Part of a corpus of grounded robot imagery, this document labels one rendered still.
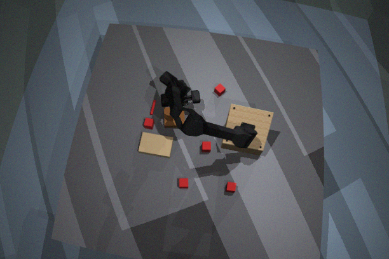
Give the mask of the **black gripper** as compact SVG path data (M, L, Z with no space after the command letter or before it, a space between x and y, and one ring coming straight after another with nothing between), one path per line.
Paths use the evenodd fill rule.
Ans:
M169 99L165 96L165 94L161 94L161 106L168 107ZM181 96L181 104L182 106L188 105L188 101L192 100L193 103L200 103L200 92L198 90L191 91L191 95Z

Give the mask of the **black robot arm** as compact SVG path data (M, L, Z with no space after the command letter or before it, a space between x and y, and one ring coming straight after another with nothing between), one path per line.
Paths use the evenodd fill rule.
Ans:
M184 80L177 80L176 77L166 71L160 82L166 85L165 96L169 99L170 116L174 118L177 127L187 136L209 135L217 138L232 141L239 148L247 148L257 135L254 125L241 123L234 129L209 123L193 109L184 108L181 104L181 96L186 95L191 89ZM188 117L182 124L181 112L189 112Z

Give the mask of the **red square block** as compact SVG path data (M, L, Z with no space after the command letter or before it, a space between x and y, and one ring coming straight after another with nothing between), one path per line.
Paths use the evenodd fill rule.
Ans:
M154 119L146 118L144 122L144 128L153 130L153 127L154 127Z
M180 178L180 189L188 188L188 178Z
M236 183L235 182L228 182L226 184L226 192L232 192L234 193L236 189Z
M202 142L202 152L211 151L211 142Z
M214 89L214 92L219 96L221 96L225 91L226 88L221 83L217 85Z

